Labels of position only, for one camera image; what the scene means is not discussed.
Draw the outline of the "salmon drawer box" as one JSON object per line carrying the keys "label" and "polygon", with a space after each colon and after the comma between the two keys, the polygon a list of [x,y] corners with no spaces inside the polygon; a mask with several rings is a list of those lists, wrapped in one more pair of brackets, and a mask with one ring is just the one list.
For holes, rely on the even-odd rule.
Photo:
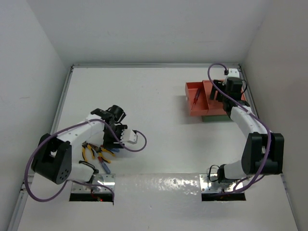
{"label": "salmon drawer box", "polygon": [[[209,99],[211,89],[212,89],[212,83],[209,80],[204,80],[204,82],[205,82],[205,91],[206,91],[206,96],[207,96],[207,102],[208,102],[208,106],[209,106],[209,111],[206,115],[207,116],[208,115],[209,116],[229,115],[231,110],[224,110],[223,109],[223,102],[218,102],[216,100],[217,91],[216,91],[215,99],[214,100]],[[245,100],[243,91],[242,91],[242,100]]]}

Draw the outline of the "blue handled screwdriver top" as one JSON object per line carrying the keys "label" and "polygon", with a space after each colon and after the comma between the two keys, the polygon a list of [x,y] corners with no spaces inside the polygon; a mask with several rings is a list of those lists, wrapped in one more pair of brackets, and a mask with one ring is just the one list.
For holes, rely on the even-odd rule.
{"label": "blue handled screwdriver top", "polygon": [[193,103],[192,103],[192,108],[191,108],[191,111],[193,111],[197,101],[198,101],[198,98],[200,96],[200,93],[201,93],[201,88],[198,88],[197,91],[196,91],[196,94],[194,96],[194,99],[193,99]]}

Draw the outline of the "salmon pull-out drawer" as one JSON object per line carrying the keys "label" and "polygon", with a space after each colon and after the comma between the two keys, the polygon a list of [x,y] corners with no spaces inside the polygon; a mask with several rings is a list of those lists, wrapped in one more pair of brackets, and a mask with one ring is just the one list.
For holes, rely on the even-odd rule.
{"label": "salmon pull-out drawer", "polygon": [[189,116],[205,116],[209,111],[205,82],[186,82],[185,93]]}

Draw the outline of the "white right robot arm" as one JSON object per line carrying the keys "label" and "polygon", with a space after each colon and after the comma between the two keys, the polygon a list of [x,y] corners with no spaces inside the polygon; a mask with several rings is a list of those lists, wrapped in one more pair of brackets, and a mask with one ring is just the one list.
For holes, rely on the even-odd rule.
{"label": "white right robot arm", "polygon": [[223,103],[223,110],[246,137],[242,157],[217,170],[217,182],[227,183],[252,176],[282,174],[284,137],[266,128],[252,112],[250,104],[242,99],[243,81],[228,77],[213,80],[210,99]]}

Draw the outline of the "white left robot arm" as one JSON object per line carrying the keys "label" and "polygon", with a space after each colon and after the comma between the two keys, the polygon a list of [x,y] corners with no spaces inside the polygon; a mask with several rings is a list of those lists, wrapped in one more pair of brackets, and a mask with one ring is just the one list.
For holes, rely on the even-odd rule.
{"label": "white left robot arm", "polygon": [[126,116],[124,110],[113,105],[107,110],[95,109],[78,126],[61,132],[55,137],[45,134],[39,142],[31,169],[46,179],[62,184],[67,180],[90,182],[98,171],[85,164],[81,157],[82,143],[94,135],[103,133],[103,147],[120,149],[123,146],[121,135],[127,129],[122,125]]}

